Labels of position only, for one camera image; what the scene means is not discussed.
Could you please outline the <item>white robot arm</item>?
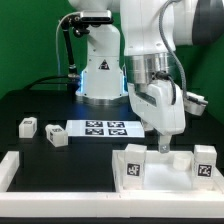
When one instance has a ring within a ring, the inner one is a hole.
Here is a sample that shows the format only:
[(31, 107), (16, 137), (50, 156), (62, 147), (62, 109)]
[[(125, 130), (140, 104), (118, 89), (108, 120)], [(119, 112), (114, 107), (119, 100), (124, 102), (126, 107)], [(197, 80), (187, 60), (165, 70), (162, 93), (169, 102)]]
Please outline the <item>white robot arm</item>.
[(167, 153), (172, 136), (185, 129), (185, 114), (200, 115), (207, 106), (187, 91), (176, 47), (210, 44), (224, 35), (224, 0), (68, 1), (80, 13), (120, 14), (132, 110), (158, 132), (158, 150)]

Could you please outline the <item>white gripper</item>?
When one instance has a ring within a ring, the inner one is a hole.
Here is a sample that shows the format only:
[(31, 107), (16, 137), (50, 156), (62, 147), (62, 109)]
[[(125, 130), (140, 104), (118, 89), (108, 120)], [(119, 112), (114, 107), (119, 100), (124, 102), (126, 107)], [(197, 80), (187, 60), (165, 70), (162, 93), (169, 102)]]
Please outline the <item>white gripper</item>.
[(180, 134), (185, 129), (185, 113), (182, 91), (176, 89), (176, 101), (173, 100), (173, 90), (170, 81), (157, 80), (147, 86), (146, 93), (138, 93), (135, 85), (128, 84), (128, 93), (132, 110), (141, 119), (145, 132), (156, 129), (158, 148), (160, 153), (170, 151), (170, 137), (168, 135)]

